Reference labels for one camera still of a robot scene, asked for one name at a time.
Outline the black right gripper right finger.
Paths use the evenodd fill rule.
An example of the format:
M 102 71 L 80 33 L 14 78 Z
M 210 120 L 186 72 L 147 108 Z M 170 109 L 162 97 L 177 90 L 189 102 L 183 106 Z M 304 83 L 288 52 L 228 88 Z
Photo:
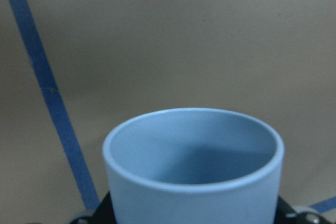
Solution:
M 316 210 L 306 206 L 291 206 L 278 196 L 274 224 L 331 224 Z

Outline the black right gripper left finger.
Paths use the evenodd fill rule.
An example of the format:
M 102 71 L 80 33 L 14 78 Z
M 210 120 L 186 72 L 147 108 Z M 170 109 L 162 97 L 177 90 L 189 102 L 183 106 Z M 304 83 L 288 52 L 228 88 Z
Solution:
M 111 201 L 110 192 L 103 198 L 102 202 L 95 210 L 86 210 L 76 214 L 68 223 L 97 223 L 97 224 L 116 224 Z

